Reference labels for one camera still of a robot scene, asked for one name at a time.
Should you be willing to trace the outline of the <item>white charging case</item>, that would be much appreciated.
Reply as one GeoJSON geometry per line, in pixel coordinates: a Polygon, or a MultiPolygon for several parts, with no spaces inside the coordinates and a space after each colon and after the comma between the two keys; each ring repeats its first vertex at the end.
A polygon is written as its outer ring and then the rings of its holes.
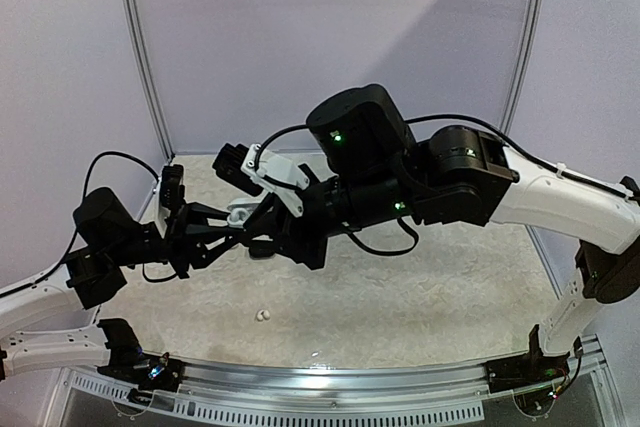
{"type": "Polygon", "coordinates": [[[227,225],[232,228],[242,228],[245,221],[259,206],[260,201],[251,198],[237,198],[228,206],[227,225]]]}

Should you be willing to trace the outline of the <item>black earbud charging case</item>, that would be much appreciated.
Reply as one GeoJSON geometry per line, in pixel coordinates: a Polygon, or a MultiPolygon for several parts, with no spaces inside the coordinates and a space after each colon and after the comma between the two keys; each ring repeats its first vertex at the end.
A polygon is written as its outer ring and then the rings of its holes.
{"type": "Polygon", "coordinates": [[[248,248],[248,254],[251,259],[264,260],[273,258],[276,252],[269,246],[253,245],[248,248]]]}

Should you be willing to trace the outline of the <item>white earbud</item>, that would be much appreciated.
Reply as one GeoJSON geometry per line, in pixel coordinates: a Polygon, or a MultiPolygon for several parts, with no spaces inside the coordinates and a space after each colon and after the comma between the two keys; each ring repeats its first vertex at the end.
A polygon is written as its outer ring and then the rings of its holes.
{"type": "Polygon", "coordinates": [[[268,310],[259,310],[256,313],[256,320],[258,322],[268,321],[271,318],[271,314],[268,310]]]}

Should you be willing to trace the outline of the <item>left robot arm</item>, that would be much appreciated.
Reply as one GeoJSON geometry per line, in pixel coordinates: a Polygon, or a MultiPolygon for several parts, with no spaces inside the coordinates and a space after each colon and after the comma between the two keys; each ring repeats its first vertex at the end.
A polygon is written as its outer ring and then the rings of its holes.
{"type": "Polygon", "coordinates": [[[77,330],[31,332],[56,314],[90,310],[126,286],[125,268],[164,264],[173,277],[210,266],[251,237],[247,221],[256,203],[237,199],[228,210],[182,198],[161,200],[155,219],[133,219],[106,187],[83,198],[74,211],[75,235],[86,245],[69,247],[49,269],[1,291],[1,376],[68,366],[94,366],[107,377],[144,390],[174,391],[185,365],[169,353],[144,351],[129,323],[101,320],[77,330]]]}

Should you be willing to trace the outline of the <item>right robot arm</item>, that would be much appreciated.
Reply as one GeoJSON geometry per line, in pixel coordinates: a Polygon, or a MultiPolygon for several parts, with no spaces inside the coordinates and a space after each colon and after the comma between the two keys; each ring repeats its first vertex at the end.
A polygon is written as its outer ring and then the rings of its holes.
{"type": "Polygon", "coordinates": [[[320,269],[336,235],[391,220],[416,224],[521,224],[575,237],[575,286],[532,333],[517,374],[537,383],[552,371],[603,305],[639,288],[639,189],[605,184],[538,159],[482,121],[446,115],[419,141],[388,91],[370,84],[328,98],[307,117],[332,175],[253,146],[244,172],[266,197],[245,221],[248,237],[270,237],[276,253],[320,269]]]}

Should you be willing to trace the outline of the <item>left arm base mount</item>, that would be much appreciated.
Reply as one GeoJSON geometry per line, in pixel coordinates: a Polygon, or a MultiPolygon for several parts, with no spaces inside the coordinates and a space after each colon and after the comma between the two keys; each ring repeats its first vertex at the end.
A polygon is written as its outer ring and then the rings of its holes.
{"type": "Polygon", "coordinates": [[[158,356],[141,348],[112,350],[107,365],[99,366],[103,376],[135,384],[139,390],[176,392],[182,383],[186,364],[168,352],[158,356]]]}

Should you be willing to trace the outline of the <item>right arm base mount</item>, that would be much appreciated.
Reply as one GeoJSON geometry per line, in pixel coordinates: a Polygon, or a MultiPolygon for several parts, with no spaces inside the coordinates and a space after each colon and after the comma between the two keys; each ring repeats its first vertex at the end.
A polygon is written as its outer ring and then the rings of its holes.
{"type": "Polygon", "coordinates": [[[491,393],[534,386],[562,378],[568,374],[569,352],[547,355],[536,339],[523,354],[501,357],[483,364],[491,393]]]}

